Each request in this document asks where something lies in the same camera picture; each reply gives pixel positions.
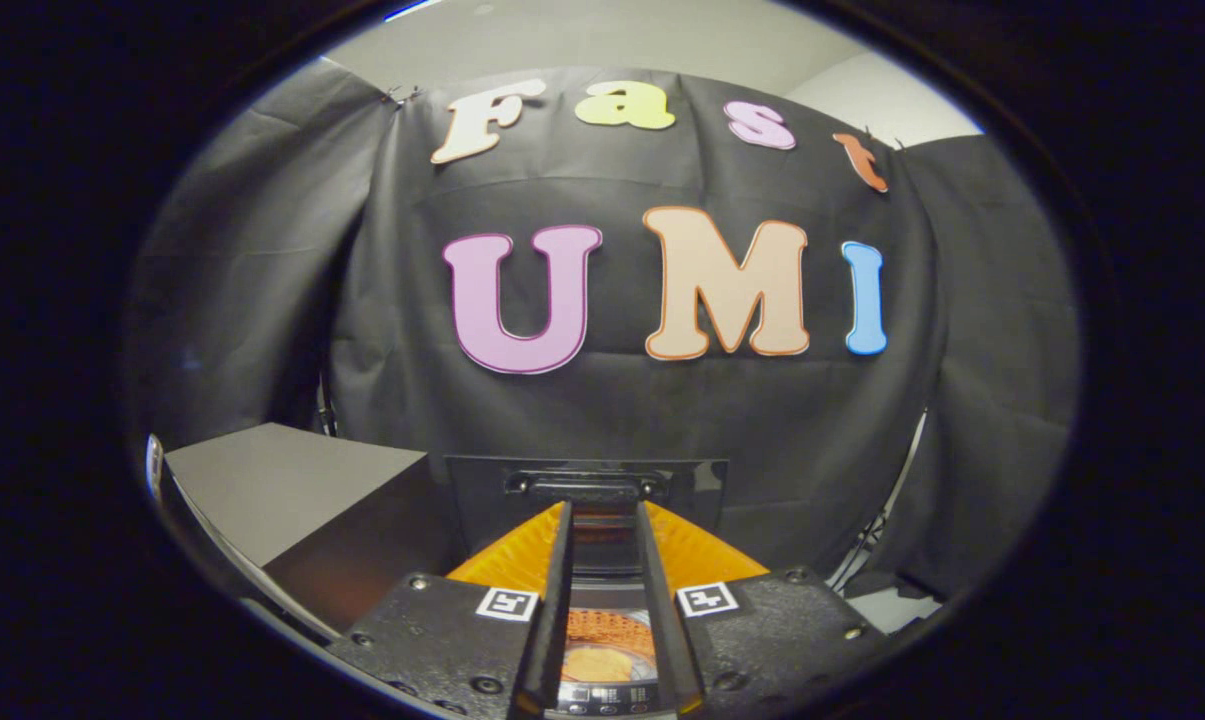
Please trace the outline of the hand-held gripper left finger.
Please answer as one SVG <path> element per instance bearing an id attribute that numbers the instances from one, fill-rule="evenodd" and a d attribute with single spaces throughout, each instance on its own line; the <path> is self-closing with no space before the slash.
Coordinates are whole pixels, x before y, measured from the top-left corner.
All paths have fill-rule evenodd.
<path id="1" fill-rule="evenodd" d="M 342 673 L 428 719 L 541 719 L 568 638 L 574 504 L 523 524 L 547 545 L 537 591 L 415 571 L 327 647 Z"/>

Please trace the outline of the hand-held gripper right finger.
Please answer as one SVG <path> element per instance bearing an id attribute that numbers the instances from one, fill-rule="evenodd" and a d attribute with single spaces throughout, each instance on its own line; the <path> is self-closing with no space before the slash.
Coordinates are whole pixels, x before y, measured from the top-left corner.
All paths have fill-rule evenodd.
<path id="1" fill-rule="evenodd" d="M 635 509 L 662 701 L 676 719 L 817 719 L 868 669 L 887 637 L 812 569 L 727 579 L 709 569 L 715 536 L 689 553 L 695 578 L 675 588 L 674 515 Z"/>

